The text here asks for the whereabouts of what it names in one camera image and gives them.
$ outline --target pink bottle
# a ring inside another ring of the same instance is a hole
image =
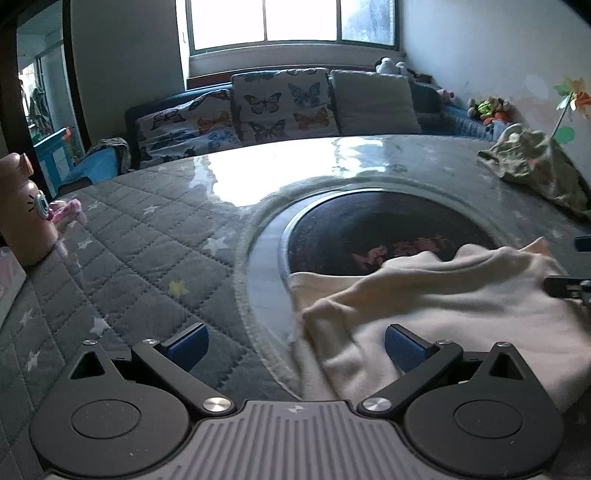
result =
[[[25,154],[0,159],[0,232],[23,267],[42,260],[58,235],[45,195],[29,180],[32,174]]]

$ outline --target silver bolt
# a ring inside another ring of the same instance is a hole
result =
[[[386,411],[392,408],[392,402],[383,397],[366,398],[361,404],[363,408],[369,411]]]
[[[203,402],[203,408],[214,413],[229,410],[231,406],[232,402],[224,397],[211,397]]]

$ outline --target beige cloth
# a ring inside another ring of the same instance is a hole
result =
[[[564,411],[591,381],[591,330],[582,306],[542,290],[560,274],[543,238],[522,250],[464,245],[449,262],[431,252],[394,258],[366,277],[293,274],[303,398],[357,404],[396,380],[384,332],[399,323],[466,351],[512,342]]]

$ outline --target sofa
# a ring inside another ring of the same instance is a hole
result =
[[[321,68],[236,74],[229,83],[134,106],[125,124],[132,169],[294,138],[422,133],[492,140],[428,84]]]

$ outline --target window pane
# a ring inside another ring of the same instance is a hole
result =
[[[261,0],[191,0],[195,50],[265,39]]]
[[[336,0],[267,0],[265,7],[267,40],[336,40]]]
[[[344,40],[394,45],[394,0],[341,0]]]

